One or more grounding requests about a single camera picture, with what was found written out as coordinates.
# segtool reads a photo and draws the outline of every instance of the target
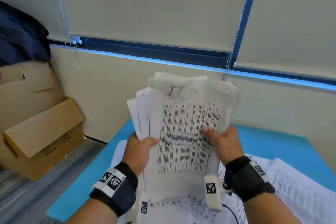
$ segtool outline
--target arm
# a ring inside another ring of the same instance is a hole
[[[152,137],[138,141],[136,134],[133,133],[128,138],[125,153],[121,162],[126,163],[133,173],[139,177],[140,173],[147,165],[149,149],[155,146],[158,141],[157,138]],[[65,224],[115,224],[117,219],[117,215],[106,204],[90,198],[65,222]]]
[[[233,160],[245,156],[237,130],[232,125],[222,134],[218,134],[208,127],[202,127],[202,133],[212,142],[217,157],[225,167]],[[244,209],[250,224],[301,223],[275,194],[259,194],[244,202]]]

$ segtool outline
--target cardboard box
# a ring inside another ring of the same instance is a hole
[[[1,133],[0,164],[31,180],[49,168],[83,140],[84,119],[72,99],[19,123]]]
[[[35,180],[83,140],[83,117],[44,62],[0,67],[0,165]]]

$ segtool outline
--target table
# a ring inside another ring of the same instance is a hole
[[[242,125],[234,126],[245,153],[269,159],[280,158],[317,183],[336,192],[336,177],[306,138]],[[89,198],[95,182],[110,167],[118,142],[127,139],[133,131],[134,126],[130,119],[51,206],[47,215],[64,222],[76,212]]]

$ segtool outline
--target gray carpet floor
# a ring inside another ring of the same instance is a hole
[[[99,154],[105,144],[84,140],[36,181],[0,170],[0,224],[53,224],[47,210]]]

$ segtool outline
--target hand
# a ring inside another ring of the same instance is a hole
[[[203,126],[202,133],[212,142],[213,150],[225,167],[234,159],[245,156],[234,126],[230,125],[221,134]]]
[[[139,141],[136,133],[134,132],[128,138],[123,159],[121,162],[125,162],[132,169],[137,177],[145,169],[149,159],[149,149],[157,145],[158,138],[147,137],[142,141]]]

